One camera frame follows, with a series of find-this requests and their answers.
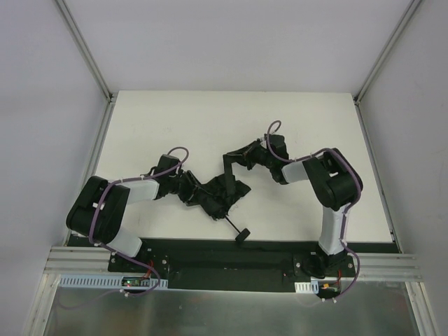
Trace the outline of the black folding umbrella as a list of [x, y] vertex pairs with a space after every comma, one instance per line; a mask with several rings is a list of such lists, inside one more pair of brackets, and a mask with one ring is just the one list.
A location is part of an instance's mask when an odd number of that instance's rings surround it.
[[178, 190], [179, 199], [188, 207], [201, 207], [213, 220], [224, 219], [236, 228], [237, 226], [228, 218], [229, 210], [248, 194], [251, 188], [235, 178], [232, 165], [237, 163], [246, 166], [248, 153], [247, 148], [241, 148], [224, 154], [224, 172], [207, 183], [200, 183], [191, 171], [184, 172]]

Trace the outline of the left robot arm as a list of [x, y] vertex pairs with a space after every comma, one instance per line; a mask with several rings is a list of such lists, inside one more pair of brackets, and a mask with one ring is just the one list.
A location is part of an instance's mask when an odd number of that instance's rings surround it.
[[122, 227], [125, 210], [130, 204], [158, 200], [173, 191], [182, 164], [177, 157], [164, 154], [156, 167], [136, 178], [90, 177], [66, 217], [66, 226], [91, 244], [143, 262], [147, 247]]

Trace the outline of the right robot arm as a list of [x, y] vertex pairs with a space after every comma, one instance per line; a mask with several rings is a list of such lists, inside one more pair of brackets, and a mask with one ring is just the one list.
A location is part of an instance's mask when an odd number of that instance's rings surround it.
[[342, 253], [350, 209], [359, 201], [363, 182], [338, 148], [322, 148], [299, 160], [289, 158], [284, 137], [255, 140], [243, 150], [247, 169], [262, 165], [275, 182], [286, 185], [308, 181], [323, 207], [318, 251], [328, 257]]

